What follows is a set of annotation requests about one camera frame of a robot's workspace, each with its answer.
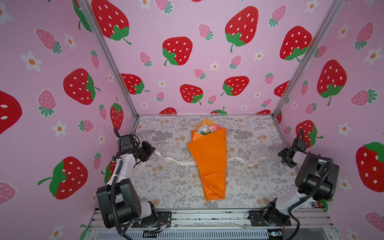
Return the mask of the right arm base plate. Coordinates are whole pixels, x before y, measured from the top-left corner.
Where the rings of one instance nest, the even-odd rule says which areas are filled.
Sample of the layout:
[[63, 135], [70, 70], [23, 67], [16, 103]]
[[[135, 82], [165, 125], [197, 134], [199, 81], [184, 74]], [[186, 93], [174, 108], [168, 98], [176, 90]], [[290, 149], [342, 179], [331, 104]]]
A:
[[290, 216], [284, 215], [279, 211], [268, 212], [264, 209], [250, 211], [248, 220], [253, 227], [289, 227], [292, 225]]

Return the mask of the pink fake rose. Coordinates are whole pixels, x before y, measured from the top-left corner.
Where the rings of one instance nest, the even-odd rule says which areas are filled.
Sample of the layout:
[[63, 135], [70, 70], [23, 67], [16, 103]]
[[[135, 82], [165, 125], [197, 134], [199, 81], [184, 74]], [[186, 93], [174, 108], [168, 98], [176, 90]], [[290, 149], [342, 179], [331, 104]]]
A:
[[211, 133], [215, 132], [215, 131], [218, 131], [222, 129], [221, 125], [212, 125], [212, 126], [209, 126], [209, 130]]

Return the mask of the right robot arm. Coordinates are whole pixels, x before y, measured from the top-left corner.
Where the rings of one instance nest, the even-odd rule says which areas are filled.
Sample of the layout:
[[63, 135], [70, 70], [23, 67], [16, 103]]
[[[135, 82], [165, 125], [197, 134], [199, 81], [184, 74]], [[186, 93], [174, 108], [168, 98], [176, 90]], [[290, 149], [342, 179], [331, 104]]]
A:
[[268, 204], [264, 218], [271, 226], [284, 225], [302, 205], [330, 200], [336, 192], [340, 167], [333, 159], [307, 153], [306, 148], [305, 141], [295, 139], [290, 149], [278, 154], [283, 163], [291, 168], [299, 166], [300, 170], [295, 180], [297, 188]]

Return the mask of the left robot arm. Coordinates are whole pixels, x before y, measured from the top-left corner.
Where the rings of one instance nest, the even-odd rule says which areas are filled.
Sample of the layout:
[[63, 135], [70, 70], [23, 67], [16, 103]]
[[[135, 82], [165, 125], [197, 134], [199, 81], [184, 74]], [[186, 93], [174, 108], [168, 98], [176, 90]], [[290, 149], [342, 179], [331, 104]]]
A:
[[149, 160], [155, 148], [147, 141], [140, 142], [135, 135], [117, 135], [118, 152], [112, 157], [115, 168], [106, 174], [107, 183], [98, 188], [97, 200], [106, 228], [116, 228], [120, 236], [125, 235], [134, 222], [148, 218], [158, 220], [152, 202], [142, 202], [131, 181], [133, 169]]

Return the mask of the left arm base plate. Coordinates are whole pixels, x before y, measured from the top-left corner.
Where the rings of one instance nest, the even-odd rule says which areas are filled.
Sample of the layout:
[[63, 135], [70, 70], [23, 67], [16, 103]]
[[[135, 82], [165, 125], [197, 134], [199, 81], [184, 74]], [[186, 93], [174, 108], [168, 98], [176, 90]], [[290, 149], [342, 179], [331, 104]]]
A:
[[142, 220], [135, 221], [131, 228], [159, 228], [163, 225], [169, 225], [172, 220], [172, 212], [160, 211], [157, 216], [149, 216]]

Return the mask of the orange wrapping paper sheet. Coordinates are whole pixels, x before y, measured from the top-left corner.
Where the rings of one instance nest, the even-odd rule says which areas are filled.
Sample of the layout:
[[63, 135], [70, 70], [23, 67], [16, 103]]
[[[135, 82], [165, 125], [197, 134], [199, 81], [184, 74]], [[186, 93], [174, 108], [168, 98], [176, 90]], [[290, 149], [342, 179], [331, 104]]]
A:
[[217, 125], [204, 119], [191, 131], [188, 149], [199, 169], [205, 200], [224, 200], [227, 175], [227, 129], [222, 128], [205, 136], [197, 133], [203, 125]]

